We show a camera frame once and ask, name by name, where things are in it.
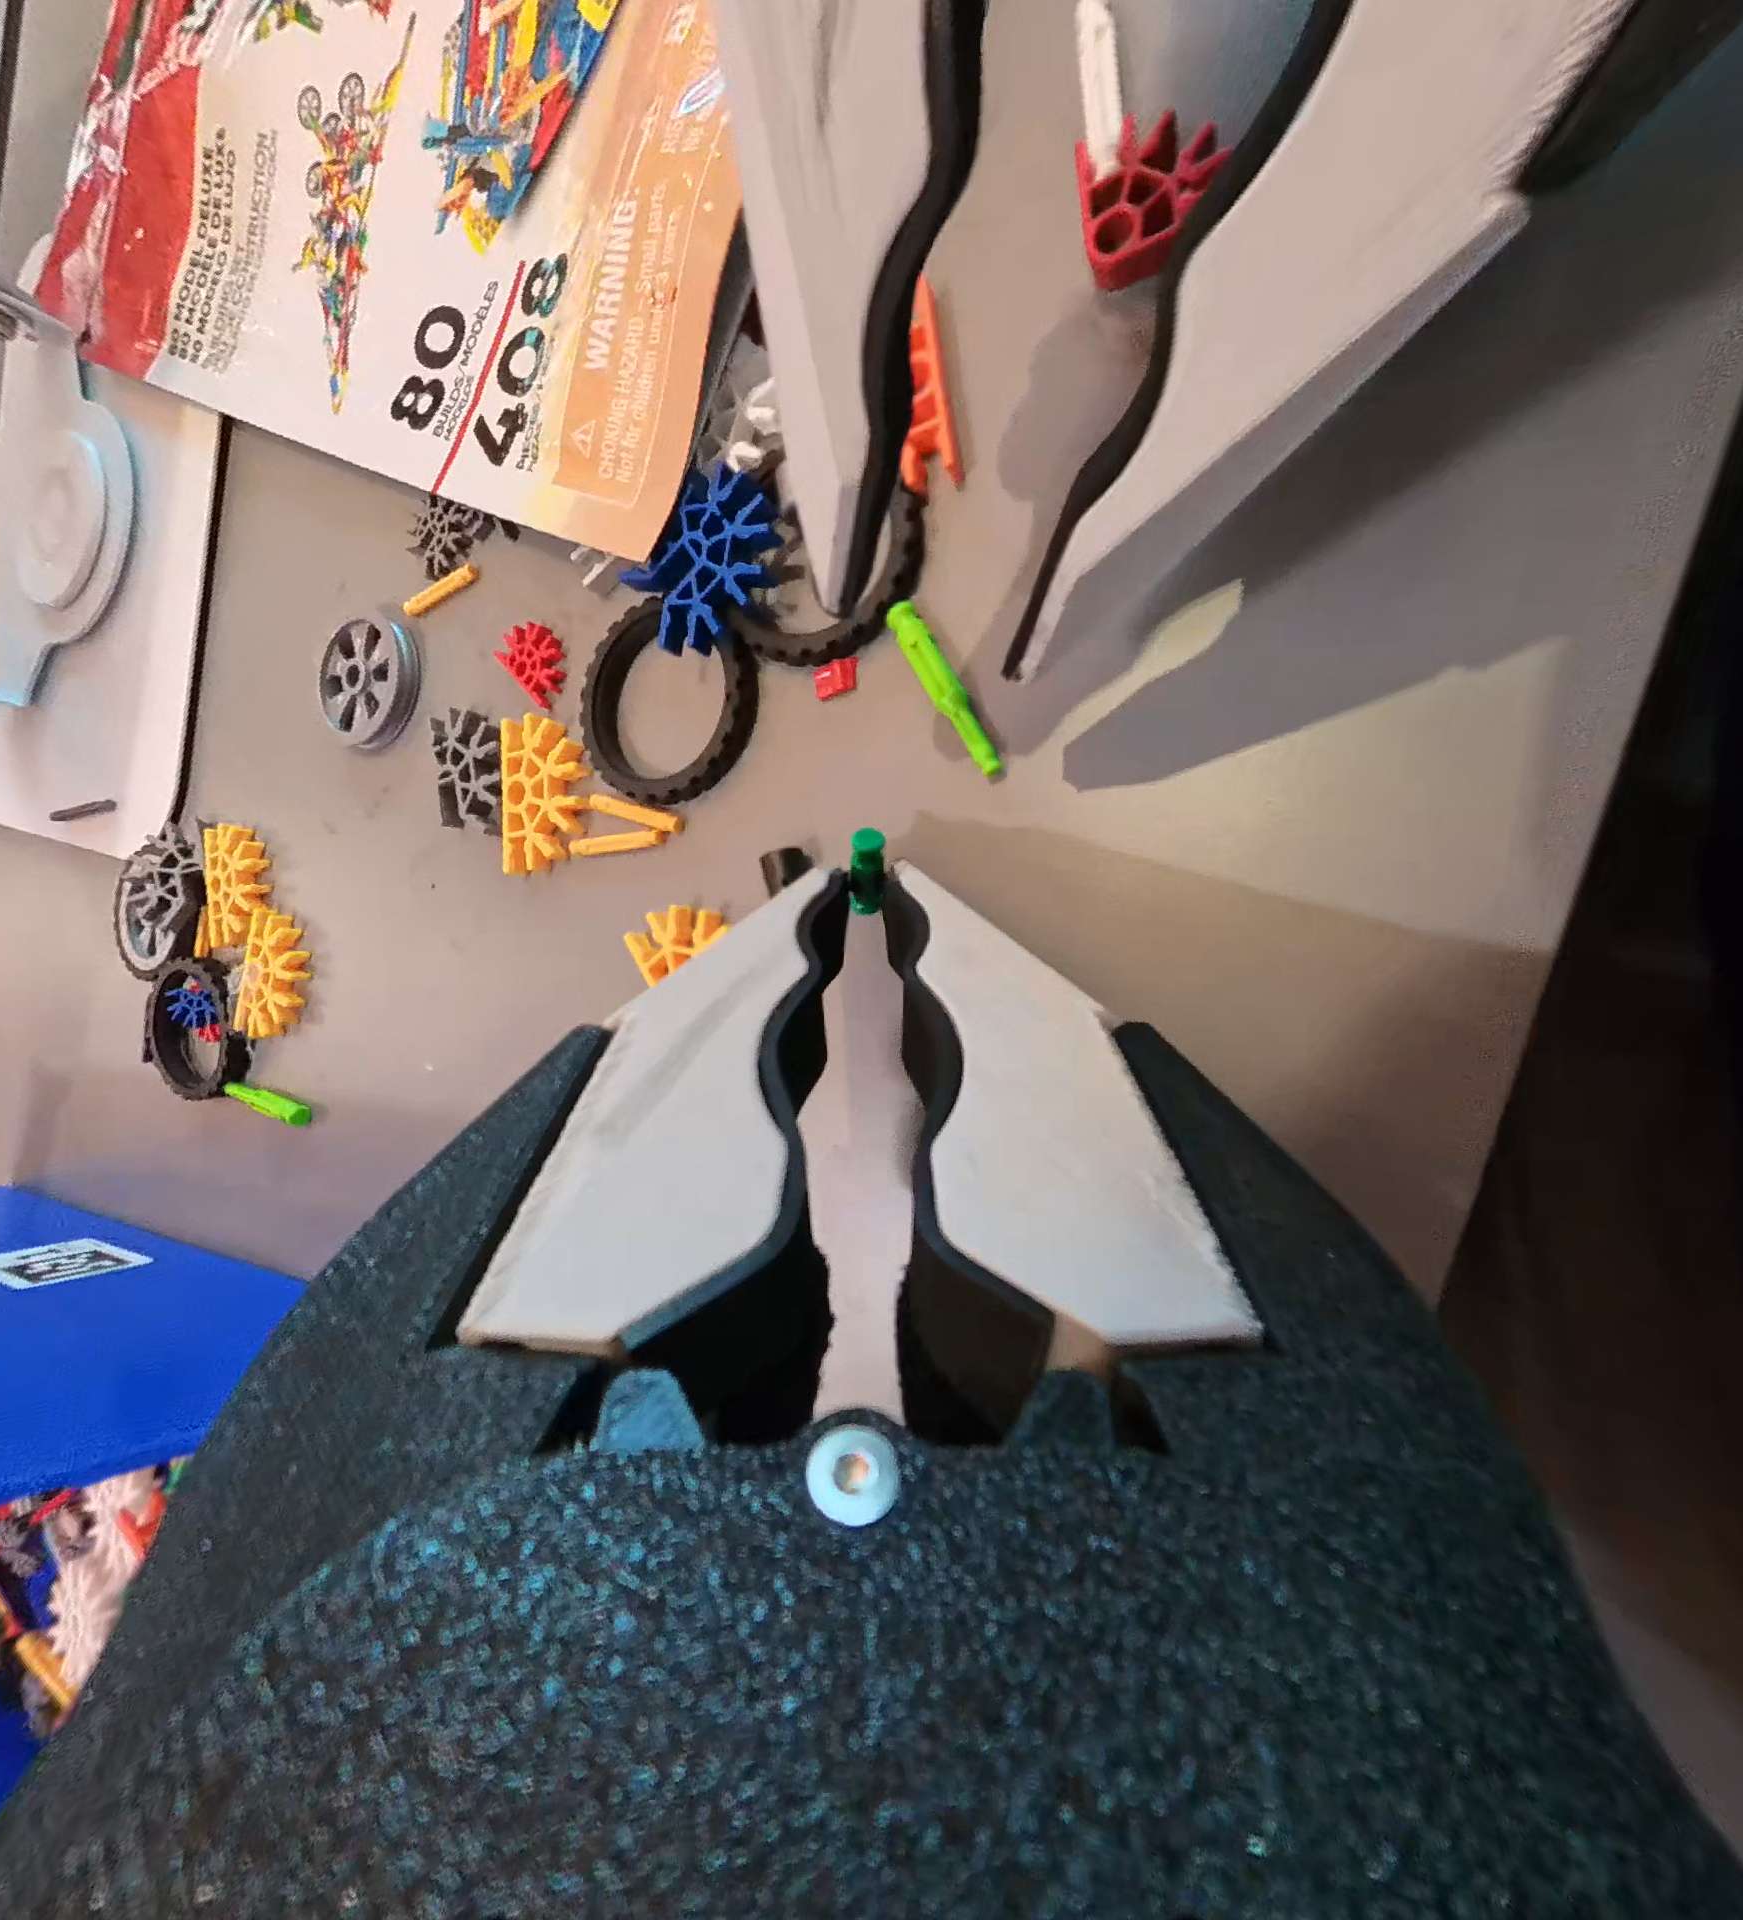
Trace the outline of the blue snowflake connector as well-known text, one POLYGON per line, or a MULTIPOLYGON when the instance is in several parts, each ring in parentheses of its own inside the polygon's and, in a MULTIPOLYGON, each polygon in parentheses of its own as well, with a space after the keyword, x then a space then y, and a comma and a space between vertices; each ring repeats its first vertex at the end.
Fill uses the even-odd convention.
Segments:
POLYGON ((667 657, 712 653, 726 615, 768 586, 766 551, 778 547, 778 504, 751 469, 691 469, 650 557, 616 582, 659 599, 659 649, 667 657))

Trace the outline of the white connector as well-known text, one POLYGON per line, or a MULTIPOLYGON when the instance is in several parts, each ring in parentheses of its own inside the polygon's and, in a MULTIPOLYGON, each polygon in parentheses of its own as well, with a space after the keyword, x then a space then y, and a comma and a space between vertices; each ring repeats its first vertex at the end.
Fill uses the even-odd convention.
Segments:
POLYGON ((693 439, 686 482, 729 473, 771 483, 780 463, 784 422, 774 376, 764 364, 726 363, 693 439))

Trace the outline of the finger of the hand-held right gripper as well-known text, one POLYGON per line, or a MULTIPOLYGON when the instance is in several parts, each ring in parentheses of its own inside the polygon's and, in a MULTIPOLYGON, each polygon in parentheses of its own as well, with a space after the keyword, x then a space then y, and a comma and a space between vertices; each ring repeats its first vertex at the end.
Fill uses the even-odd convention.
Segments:
POLYGON ((811 589, 857 610, 914 415, 914 287, 975 161, 983 4, 712 4, 811 589))
POLYGON ((1633 4, 1314 4, 1184 219, 1152 354, 1077 469, 1005 680, 1167 574, 1528 220, 1518 175, 1633 4))

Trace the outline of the printed toy set bag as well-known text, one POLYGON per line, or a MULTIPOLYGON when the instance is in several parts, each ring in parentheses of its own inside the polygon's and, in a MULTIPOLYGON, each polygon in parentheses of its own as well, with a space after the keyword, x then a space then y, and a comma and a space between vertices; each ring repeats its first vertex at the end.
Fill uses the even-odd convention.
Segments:
POLYGON ((37 298, 101 367, 642 562, 737 209, 709 4, 112 4, 37 298))

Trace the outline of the dark grey fan connector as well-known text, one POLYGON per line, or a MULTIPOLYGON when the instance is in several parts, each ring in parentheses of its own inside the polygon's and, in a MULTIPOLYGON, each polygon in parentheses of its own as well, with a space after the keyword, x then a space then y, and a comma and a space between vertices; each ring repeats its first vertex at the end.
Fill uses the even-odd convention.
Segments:
POLYGON ((430 753, 442 827, 501 834, 501 726, 471 708, 450 708, 430 719, 430 753))

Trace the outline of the pile of toy building pieces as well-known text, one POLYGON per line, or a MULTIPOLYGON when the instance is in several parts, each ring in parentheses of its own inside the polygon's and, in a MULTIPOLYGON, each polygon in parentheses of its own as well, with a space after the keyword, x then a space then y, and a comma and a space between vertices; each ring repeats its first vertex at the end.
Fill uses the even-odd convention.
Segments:
POLYGON ((78 1705, 188 1461, 0 1505, 0 1705, 31 1739, 78 1705))

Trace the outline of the large red connector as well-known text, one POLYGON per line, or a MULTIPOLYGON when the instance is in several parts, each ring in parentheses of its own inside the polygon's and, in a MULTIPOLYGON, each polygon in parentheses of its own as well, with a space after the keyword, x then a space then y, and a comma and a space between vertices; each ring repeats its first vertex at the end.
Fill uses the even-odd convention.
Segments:
POLYGON ((1146 132, 1133 117, 1123 117, 1105 166, 1095 165, 1085 141, 1075 141, 1081 247, 1098 291, 1126 291, 1166 267, 1179 226, 1228 157, 1213 123, 1181 141, 1173 110, 1146 132))

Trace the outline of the white rod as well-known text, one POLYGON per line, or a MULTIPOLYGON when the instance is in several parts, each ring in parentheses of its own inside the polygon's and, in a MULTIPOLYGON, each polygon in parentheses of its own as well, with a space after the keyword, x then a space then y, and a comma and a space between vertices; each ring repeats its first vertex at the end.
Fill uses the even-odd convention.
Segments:
POLYGON ((1108 4, 1075 4, 1075 59, 1081 84, 1081 124, 1090 175, 1105 178, 1116 165, 1123 135, 1123 84, 1116 67, 1116 22, 1108 4))

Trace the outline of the grey spoked wheel hub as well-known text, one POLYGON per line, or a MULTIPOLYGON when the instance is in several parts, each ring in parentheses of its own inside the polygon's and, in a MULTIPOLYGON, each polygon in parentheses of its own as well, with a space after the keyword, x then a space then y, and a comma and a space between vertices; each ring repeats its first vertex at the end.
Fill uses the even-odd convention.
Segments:
POLYGON ((320 715, 354 753, 389 747, 413 719, 420 684, 419 643, 398 610, 338 622, 316 663, 320 715))

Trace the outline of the orange ladder piece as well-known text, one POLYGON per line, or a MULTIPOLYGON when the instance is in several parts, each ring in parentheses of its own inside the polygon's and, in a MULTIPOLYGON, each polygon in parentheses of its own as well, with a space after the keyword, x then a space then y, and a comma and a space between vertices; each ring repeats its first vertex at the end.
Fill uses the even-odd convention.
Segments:
POLYGON ((944 342, 938 333, 938 312, 925 275, 920 275, 914 282, 908 318, 908 380, 911 419, 903 441, 900 482, 906 492, 928 497, 928 468, 937 462, 944 479, 959 489, 961 446, 957 432, 957 411, 949 400, 944 342))

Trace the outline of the white round stand mount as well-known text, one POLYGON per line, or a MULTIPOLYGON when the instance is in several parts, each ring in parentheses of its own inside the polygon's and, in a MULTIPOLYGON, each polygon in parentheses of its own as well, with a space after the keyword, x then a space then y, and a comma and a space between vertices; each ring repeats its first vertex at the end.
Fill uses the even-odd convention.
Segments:
POLYGON ((136 521, 115 412, 68 340, 10 340, 0 367, 0 708, 27 708, 55 650, 105 620, 136 521))

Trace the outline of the grey wheel with tire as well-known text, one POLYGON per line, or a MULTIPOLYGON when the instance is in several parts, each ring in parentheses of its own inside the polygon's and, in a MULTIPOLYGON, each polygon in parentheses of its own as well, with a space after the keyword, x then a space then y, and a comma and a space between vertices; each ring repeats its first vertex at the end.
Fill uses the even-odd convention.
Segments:
POLYGON ((115 878, 112 940, 125 971, 147 984, 171 958, 188 958, 202 904, 202 858, 169 820, 125 858, 115 878))

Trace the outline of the large black rubber tire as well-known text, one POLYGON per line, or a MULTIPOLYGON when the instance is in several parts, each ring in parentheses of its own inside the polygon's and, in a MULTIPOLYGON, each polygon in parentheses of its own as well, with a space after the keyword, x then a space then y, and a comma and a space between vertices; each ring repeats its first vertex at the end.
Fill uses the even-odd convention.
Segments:
POLYGON ((886 632, 887 610, 914 598, 925 554, 925 497, 897 483, 873 579, 855 610, 825 615, 815 629, 790 632, 766 598, 751 593, 726 615, 729 634, 758 660, 780 667, 815 671, 850 660, 886 632))
POLYGON ((620 736, 620 698, 637 660, 657 644, 664 602, 644 598, 607 629, 579 687, 579 736, 594 774, 633 803, 674 807, 715 790, 746 753, 760 714, 760 663, 737 636, 712 644, 725 698, 712 736, 693 760, 642 774, 620 736))

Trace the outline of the blue plastic parts bin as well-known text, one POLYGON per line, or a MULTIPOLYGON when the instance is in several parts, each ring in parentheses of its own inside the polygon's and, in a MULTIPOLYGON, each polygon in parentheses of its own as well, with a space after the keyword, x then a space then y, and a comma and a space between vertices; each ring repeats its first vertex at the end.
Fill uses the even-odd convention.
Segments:
MULTIPOLYGON (((0 1505, 188 1453, 301 1285, 0 1189, 0 1505)), ((0 1705, 0 1804, 37 1753, 0 1705)))

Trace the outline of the yellow fan connector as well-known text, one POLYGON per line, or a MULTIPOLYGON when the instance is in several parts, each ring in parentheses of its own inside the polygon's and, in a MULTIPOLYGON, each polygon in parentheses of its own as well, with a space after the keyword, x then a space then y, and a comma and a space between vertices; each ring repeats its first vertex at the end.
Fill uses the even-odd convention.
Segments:
POLYGON ((501 870, 529 878, 572 858, 584 803, 575 787, 592 774, 579 742, 542 714, 497 721, 501 870))
POLYGON ((287 914, 259 904, 251 914, 238 977, 234 1032, 270 1040, 290 1032, 304 1013, 311 951, 287 914))
POLYGON ((262 841, 238 824, 201 824, 202 911, 193 954, 241 954, 251 920, 268 902, 268 855, 262 841))
POLYGON ((644 914, 644 927, 628 931, 623 944, 650 989, 725 940, 726 927, 719 911, 679 902, 644 914))

